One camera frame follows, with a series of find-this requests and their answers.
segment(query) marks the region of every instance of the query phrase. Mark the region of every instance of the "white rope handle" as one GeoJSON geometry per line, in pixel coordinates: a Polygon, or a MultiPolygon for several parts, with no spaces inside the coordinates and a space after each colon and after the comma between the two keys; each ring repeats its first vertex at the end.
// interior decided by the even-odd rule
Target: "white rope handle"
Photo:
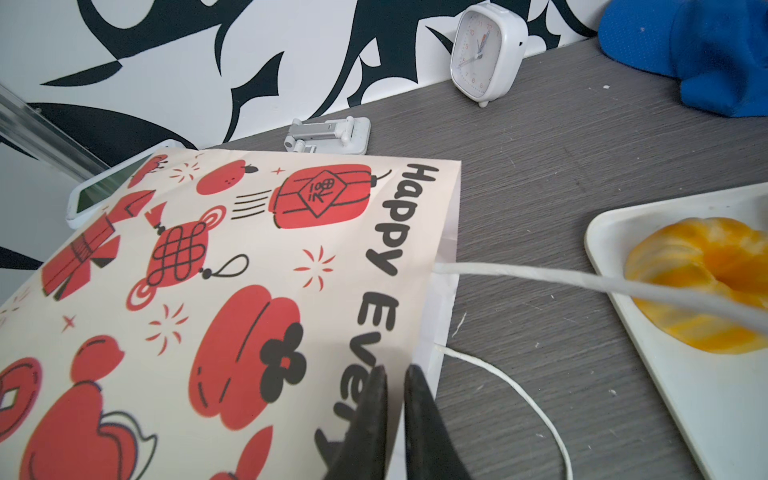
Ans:
{"type": "Polygon", "coordinates": [[[623,278],[599,276],[573,270],[503,265],[500,263],[435,263],[433,271],[435,273],[516,276],[529,280],[580,286],[604,293],[623,293],[652,302],[668,303],[686,310],[727,318],[747,329],[768,335],[768,313],[765,310],[687,288],[633,282],[623,278]]]}
{"type": "Polygon", "coordinates": [[[523,388],[515,380],[511,379],[509,375],[497,369],[490,363],[483,362],[479,358],[466,355],[465,353],[456,352],[455,350],[450,349],[447,346],[439,345],[438,343],[435,344],[435,348],[438,351],[443,352],[447,356],[452,356],[455,359],[464,360],[465,362],[469,362],[472,365],[478,366],[482,369],[489,371],[490,373],[496,375],[498,378],[507,382],[513,389],[515,389],[515,391],[523,398],[523,400],[525,400],[531,406],[533,411],[536,412],[536,415],[538,415],[538,417],[544,422],[544,424],[547,426],[549,431],[552,432],[552,436],[554,436],[554,440],[558,443],[558,448],[560,449],[560,453],[563,455],[563,462],[565,463],[565,478],[566,480],[573,480],[574,473],[573,473],[573,468],[571,467],[571,456],[568,454],[568,449],[565,448],[565,443],[563,442],[563,439],[560,437],[558,430],[554,427],[554,424],[549,419],[549,417],[547,417],[547,415],[539,408],[539,406],[536,405],[536,402],[534,402],[531,396],[527,394],[525,390],[523,390],[523,388]]]}

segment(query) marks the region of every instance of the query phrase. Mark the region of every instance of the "blue cap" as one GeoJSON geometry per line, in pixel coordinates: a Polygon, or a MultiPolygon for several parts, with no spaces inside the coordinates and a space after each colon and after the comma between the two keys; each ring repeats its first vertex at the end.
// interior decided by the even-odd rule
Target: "blue cap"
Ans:
{"type": "Polygon", "coordinates": [[[682,80],[690,107],[768,116],[767,0],[613,0],[598,35],[615,61],[682,80]]]}

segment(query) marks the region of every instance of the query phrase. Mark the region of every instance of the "clock hands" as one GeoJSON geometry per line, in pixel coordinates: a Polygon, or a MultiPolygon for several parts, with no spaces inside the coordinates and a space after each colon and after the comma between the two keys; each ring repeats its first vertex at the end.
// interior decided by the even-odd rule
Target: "clock hands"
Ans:
{"type": "Polygon", "coordinates": [[[469,60],[464,60],[462,63],[458,64],[459,68],[463,67],[464,65],[466,65],[468,63],[472,63],[475,60],[480,60],[482,58],[482,50],[483,50],[483,48],[485,48],[485,42],[488,40],[488,34],[489,33],[491,33],[490,30],[488,30],[488,32],[485,35],[482,36],[482,41],[476,40],[476,42],[478,44],[478,52],[475,54],[474,57],[470,58],[469,60]]]}

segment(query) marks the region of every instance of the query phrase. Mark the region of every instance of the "yellow striped pastry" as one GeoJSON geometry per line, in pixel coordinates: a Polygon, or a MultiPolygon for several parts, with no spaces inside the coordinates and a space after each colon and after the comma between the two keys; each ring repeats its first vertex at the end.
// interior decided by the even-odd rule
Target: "yellow striped pastry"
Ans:
{"type": "MultiPolygon", "coordinates": [[[[632,250],[627,280],[687,287],[768,310],[768,235],[730,218],[687,218],[632,250]]],[[[768,346],[758,333],[716,316],[634,299],[648,319],[693,348],[746,353],[768,346]]]]}

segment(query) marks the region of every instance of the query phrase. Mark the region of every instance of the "phone screen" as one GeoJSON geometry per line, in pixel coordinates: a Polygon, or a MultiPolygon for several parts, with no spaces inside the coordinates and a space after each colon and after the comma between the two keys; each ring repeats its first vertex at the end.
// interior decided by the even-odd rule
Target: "phone screen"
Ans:
{"type": "Polygon", "coordinates": [[[78,198],[77,213],[79,214],[83,210],[93,207],[100,201],[109,198],[109,196],[120,188],[120,186],[141,167],[141,165],[144,165],[144,162],[147,161],[149,157],[150,155],[147,155],[141,160],[128,165],[126,168],[118,170],[112,175],[102,178],[95,184],[88,185],[84,188],[80,192],[80,197],[78,198]]]}

